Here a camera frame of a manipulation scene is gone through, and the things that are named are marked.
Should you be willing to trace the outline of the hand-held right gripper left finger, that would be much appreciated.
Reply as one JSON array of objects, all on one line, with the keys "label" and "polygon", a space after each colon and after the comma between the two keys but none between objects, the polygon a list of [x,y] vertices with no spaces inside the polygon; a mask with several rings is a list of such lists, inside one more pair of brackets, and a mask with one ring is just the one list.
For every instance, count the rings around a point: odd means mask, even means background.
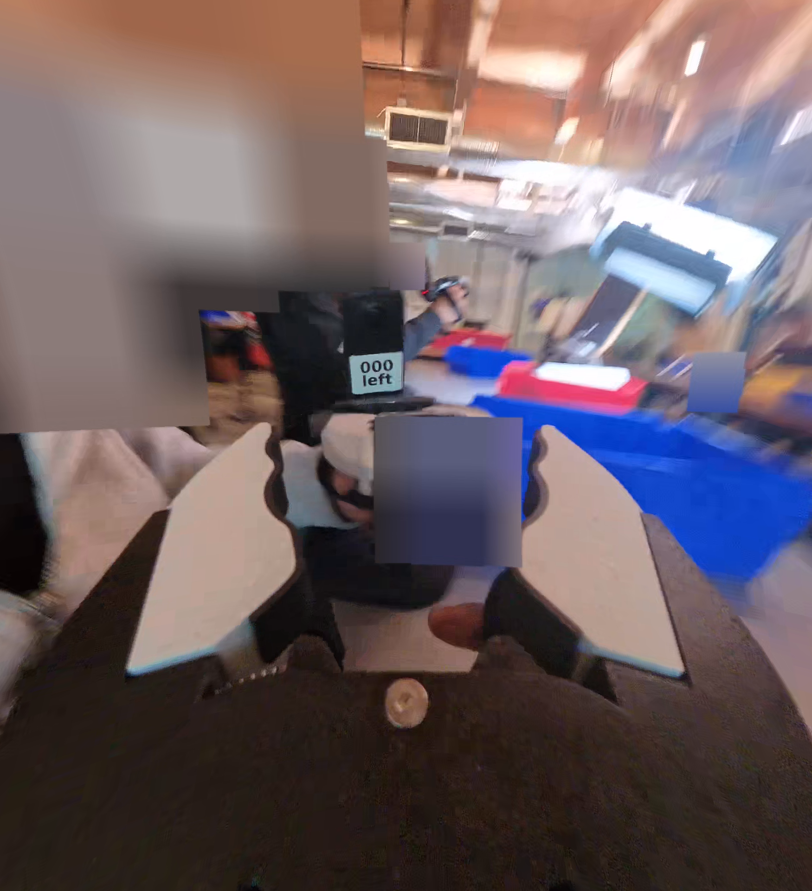
[{"label": "hand-held right gripper left finger", "polygon": [[294,583],[293,529],[273,494],[278,441],[257,424],[185,485],[167,514],[126,664],[132,676],[216,656],[235,676],[269,662],[250,618]]}]

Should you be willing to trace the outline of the person's black shirt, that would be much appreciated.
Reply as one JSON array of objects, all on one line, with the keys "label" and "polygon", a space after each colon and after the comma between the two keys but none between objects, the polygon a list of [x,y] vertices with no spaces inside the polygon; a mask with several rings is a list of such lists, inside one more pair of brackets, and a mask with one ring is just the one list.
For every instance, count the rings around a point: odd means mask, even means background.
[{"label": "person's black shirt", "polygon": [[364,529],[307,528],[301,538],[305,570],[317,599],[422,609],[445,596],[456,574],[452,566],[379,563],[374,540]]}]

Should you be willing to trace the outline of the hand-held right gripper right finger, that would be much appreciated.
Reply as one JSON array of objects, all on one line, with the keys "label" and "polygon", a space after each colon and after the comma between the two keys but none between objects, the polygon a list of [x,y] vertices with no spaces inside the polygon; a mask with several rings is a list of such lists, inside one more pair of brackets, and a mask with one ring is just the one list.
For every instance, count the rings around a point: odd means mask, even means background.
[{"label": "hand-held right gripper right finger", "polygon": [[550,425],[535,433],[527,473],[522,581],[576,636],[573,676],[606,660],[684,678],[685,660],[634,498]]}]

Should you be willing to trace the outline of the large blue storage bin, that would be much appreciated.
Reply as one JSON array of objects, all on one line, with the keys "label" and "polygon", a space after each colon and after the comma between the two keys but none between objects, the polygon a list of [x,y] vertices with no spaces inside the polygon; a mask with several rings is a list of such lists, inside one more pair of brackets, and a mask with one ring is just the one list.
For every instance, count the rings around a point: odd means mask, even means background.
[{"label": "large blue storage bin", "polygon": [[751,582],[812,523],[812,468],[710,420],[618,416],[498,395],[478,395],[470,405],[523,420],[524,467],[536,431],[558,429],[719,582]]}]

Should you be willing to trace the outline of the person's left forearm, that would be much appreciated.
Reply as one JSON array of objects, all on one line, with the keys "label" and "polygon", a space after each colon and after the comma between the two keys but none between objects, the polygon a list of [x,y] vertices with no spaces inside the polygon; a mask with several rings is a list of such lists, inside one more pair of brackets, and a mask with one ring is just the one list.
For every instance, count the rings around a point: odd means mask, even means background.
[{"label": "person's left forearm", "polygon": [[296,529],[332,527],[337,518],[318,477],[321,450],[290,439],[282,440],[279,447],[288,500],[286,519]]}]

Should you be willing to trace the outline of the studio light panel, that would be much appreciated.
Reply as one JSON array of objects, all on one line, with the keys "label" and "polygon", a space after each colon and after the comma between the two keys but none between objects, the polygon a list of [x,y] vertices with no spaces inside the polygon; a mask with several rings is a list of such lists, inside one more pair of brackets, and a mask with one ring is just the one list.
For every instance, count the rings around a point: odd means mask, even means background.
[{"label": "studio light panel", "polygon": [[606,275],[691,317],[718,298],[725,313],[742,302],[778,236],[676,200],[624,188],[592,243]]}]

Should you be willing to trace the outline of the white flat slab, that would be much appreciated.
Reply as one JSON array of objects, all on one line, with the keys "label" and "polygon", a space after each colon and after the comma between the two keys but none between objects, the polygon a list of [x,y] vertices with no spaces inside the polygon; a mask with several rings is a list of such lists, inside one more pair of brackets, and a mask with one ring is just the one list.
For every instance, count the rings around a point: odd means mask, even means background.
[{"label": "white flat slab", "polygon": [[537,380],[570,387],[584,387],[615,392],[631,380],[631,372],[623,367],[587,363],[544,362],[534,369]]}]

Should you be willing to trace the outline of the red storage bin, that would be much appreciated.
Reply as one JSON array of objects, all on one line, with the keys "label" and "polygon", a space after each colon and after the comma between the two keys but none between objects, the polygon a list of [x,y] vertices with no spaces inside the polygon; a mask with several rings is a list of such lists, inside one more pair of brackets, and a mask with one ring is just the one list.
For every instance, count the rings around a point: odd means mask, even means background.
[{"label": "red storage bin", "polygon": [[647,381],[633,375],[625,387],[615,392],[548,383],[534,377],[539,364],[508,364],[498,379],[496,395],[550,407],[624,415],[637,409],[649,387]]},{"label": "red storage bin", "polygon": [[492,330],[454,329],[437,335],[429,345],[419,352],[419,358],[443,359],[453,347],[468,347],[502,351],[508,348],[512,336]]}]

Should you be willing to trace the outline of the ceiling air vent unit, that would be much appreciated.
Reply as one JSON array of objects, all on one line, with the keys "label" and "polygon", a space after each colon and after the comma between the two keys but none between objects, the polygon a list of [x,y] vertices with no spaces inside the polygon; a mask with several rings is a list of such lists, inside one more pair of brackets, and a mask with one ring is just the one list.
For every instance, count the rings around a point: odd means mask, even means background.
[{"label": "ceiling air vent unit", "polygon": [[451,113],[388,106],[383,111],[387,145],[401,150],[447,152],[451,145]]}]

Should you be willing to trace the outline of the person's left hand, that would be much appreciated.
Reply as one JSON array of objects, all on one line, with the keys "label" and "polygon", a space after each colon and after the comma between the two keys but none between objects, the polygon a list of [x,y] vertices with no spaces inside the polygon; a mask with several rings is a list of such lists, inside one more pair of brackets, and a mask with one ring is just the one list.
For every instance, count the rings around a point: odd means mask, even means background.
[{"label": "person's left hand", "polygon": [[318,480],[334,512],[344,521],[360,527],[374,524],[375,501],[371,492],[361,488],[361,481],[332,464],[321,460]]}]

